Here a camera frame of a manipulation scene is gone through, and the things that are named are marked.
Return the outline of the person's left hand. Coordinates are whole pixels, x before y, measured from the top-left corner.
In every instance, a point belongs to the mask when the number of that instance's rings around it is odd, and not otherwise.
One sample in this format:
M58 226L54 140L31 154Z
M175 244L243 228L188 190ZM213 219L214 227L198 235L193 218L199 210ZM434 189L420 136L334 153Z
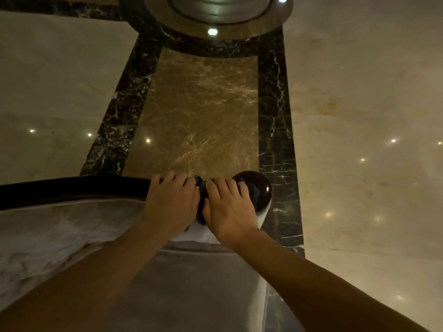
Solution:
M174 172L169 172L158 188L149 186L143 215L143 229L157 240L167 241L183 233L195 220L200 201L196 179L188 176L189 194L175 194Z

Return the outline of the person's right hand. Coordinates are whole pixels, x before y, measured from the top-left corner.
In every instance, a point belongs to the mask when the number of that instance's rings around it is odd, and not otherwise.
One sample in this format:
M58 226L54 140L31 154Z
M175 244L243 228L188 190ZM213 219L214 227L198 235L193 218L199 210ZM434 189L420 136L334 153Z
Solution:
M246 183L238 183L232 178L226 181L229 182L232 194L232 199L228 201L220 199L218 178L206 181L206 199L211 203L212 220L207 226L222 245L231 251L237 251L241 241L259 227L252 201L251 207L241 205L240 185Z

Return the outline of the dark wooden handrail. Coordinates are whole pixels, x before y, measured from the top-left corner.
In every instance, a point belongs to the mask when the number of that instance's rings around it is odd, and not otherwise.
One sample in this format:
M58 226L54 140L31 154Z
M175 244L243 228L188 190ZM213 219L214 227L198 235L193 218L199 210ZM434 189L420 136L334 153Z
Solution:
M203 178L195 176L200 201L195 220L205 225L202 209L208 197ZM146 202L151 179L121 176L84 176L0 185L0 223L7 214L66 202L122 199Z

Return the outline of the person's right forearm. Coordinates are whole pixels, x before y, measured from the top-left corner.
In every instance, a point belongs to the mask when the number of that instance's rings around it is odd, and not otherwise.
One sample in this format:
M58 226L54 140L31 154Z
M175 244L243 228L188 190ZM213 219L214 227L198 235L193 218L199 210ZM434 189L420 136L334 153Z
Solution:
M430 332L260 229L222 231L218 239L271 285L305 332Z

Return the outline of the person's left forearm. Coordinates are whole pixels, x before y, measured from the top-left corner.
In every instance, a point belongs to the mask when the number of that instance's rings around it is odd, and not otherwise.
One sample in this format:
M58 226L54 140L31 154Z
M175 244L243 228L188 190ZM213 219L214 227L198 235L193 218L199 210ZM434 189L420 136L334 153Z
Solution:
M94 332L137 273L192 222L141 221L0 313L0 332Z

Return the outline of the white stone balustrade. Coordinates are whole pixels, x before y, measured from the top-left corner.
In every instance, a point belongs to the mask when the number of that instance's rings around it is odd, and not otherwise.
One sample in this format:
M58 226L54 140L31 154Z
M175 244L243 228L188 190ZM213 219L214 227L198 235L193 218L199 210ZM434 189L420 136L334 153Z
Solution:
M0 212L0 312L123 234L143 209L129 199ZM137 274L102 332L263 332L267 282L194 221Z

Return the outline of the round metal column base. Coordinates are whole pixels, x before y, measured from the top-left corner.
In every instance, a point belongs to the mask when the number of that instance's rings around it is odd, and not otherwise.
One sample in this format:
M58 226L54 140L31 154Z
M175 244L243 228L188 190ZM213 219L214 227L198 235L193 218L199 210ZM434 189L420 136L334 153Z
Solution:
M282 27L294 0L118 0L138 33L166 38L246 40Z

